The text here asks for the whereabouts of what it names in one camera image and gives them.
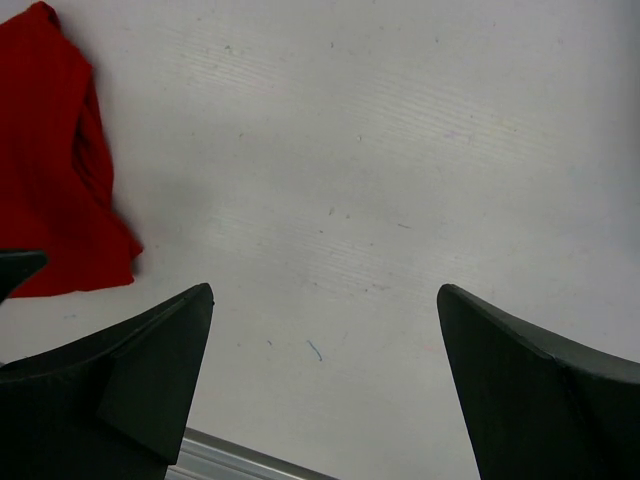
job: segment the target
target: red fabric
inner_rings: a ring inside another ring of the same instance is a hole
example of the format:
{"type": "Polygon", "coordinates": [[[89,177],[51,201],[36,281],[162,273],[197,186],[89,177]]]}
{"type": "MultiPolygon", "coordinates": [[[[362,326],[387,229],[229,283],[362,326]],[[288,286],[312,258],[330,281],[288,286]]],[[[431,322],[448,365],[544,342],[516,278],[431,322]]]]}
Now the red fabric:
{"type": "Polygon", "coordinates": [[[0,249],[49,257],[13,296],[133,282],[142,247],[112,212],[91,65],[53,8],[37,3],[0,25],[0,72],[0,249]]]}

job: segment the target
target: white table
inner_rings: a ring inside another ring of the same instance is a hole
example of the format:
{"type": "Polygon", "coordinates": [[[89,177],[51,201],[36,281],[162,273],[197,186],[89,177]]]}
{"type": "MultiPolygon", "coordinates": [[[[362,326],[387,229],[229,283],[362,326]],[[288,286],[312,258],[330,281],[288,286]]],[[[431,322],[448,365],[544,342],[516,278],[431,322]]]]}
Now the white table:
{"type": "Polygon", "coordinates": [[[638,2],[52,4],[146,251],[7,302],[0,360],[208,281],[189,426],[344,480],[478,478],[444,282],[640,360],[638,2]]]}

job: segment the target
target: black plastic piece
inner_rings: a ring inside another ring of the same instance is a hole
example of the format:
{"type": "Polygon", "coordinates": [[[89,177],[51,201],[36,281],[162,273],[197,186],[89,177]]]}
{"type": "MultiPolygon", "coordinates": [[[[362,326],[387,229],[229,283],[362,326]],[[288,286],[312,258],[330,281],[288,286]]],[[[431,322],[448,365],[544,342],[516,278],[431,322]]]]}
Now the black plastic piece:
{"type": "Polygon", "coordinates": [[[0,250],[0,302],[46,263],[44,252],[0,250]]]}
{"type": "MultiPolygon", "coordinates": [[[[17,286],[41,254],[0,252],[17,286]]],[[[76,342],[0,368],[0,478],[164,479],[180,451],[213,294],[197,285],[76,342]]]]}
{"type": "Polygon", "coordinates": [[[453,285],[438,311],[484,480],[640,478],[640,364],[453,285]]]}

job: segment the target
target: scratch mark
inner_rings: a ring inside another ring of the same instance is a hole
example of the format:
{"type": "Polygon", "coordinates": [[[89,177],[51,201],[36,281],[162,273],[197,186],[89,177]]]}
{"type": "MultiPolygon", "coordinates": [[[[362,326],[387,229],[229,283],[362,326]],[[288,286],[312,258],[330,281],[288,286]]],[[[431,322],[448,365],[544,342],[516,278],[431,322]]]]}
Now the scratch mark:
{"type": "Polygon", "coordinates": [[[316,348],[316,346],[311,343],[311,340],[307,340],[307,343],[309,344],[309,346],[311,348],[313,348],[313,351],[316,352],[318,354],[318,361],[321,362],[322,361],[322,355],[320,355],[320,352],[318,351],[318,349],[316,348]]]}

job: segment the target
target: metal rail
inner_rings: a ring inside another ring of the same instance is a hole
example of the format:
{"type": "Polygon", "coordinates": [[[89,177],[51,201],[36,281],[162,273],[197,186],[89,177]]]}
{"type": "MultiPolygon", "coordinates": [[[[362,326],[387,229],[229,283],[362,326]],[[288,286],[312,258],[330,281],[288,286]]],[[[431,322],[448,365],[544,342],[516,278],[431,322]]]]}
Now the metal rail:
{"type": "Polygon", "coordinates": [[[187,429],[166,480],[336,480],[240,445],[187,429]]]}

